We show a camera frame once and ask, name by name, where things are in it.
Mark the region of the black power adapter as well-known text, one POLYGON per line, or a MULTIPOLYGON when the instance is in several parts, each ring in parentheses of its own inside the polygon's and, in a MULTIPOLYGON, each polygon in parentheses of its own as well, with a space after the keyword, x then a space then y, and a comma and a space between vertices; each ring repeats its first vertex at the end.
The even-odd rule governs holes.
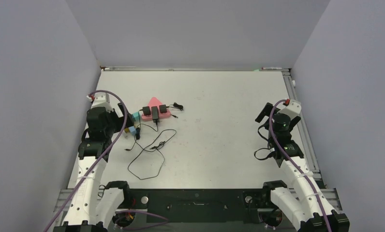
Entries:
POLYGON ((158 124, 158 122, 159 122, 159 109, 157 106, 151 107, 151 116, 152 116, 152 121, 155 124, 158 124))

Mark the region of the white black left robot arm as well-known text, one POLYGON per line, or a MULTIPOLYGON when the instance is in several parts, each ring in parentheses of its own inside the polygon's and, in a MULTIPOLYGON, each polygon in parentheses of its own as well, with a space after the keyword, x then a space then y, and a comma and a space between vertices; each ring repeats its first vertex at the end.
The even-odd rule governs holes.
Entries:
POLYGON ((78 147, 78 172, 76 185, 61 206, 68 207, 62 223, 53 228, 55 232, 106 232, 115 210, 131 203, 126 181, 112 181, 106 186, 107 194, 98 202, 99 186, 109 160, 112 145, 117 141, 113 135, 121 135, 132 115, 122 103, 119 117, 109 103, 93 102, 87 111, 87 128, 78 147))

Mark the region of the pink triangular power strip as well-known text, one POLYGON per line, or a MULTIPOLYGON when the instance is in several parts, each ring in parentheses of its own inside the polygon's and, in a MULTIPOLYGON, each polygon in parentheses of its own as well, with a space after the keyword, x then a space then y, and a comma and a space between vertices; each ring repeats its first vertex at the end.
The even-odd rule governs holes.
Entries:
POLYGON ((163 104, 156 97, 152 97, 147 106, 142 107, 141 119, 143 121, 158 122, 160 119, 169 118, 172 116, 167 105, 163 104))

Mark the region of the black tp-link adapter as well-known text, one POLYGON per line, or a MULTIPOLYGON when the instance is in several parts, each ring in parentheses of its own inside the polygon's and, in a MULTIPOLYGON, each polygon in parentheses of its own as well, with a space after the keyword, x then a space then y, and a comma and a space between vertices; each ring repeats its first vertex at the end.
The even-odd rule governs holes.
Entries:
POLYGON ((167 113, 167 106, 165 104, 162 104, 159 106, 159 110, 161 114, 166 114, 167 113))
POLYGON ((151 109, 150 109, 149 106, 144 106, 144 107, 142 108, 142 111, 143 111, 143 115, 144 115, 144 116, 149 116, 149 115, 151 115, 151 109))

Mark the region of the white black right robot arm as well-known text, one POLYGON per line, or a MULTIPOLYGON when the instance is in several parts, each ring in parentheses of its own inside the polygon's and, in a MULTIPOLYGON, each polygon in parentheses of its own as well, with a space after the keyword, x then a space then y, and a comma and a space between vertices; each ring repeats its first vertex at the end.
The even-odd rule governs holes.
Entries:
POLYGON ((344 213, 339 213, 327 200, 313 178, 307 161, 299 145, 292 139, 291 132, 301 120, 301 104, 292 99, 280 100, 284 108, 266 103, 255 119, 268 130, 269 154, 264 160, 273 158, 286 180, 265 182, 261 202, 274 209, 259 215, 266 228, 276 229, 278 214, 285 215, 298 232, 347 232, 350 221, 344 213))

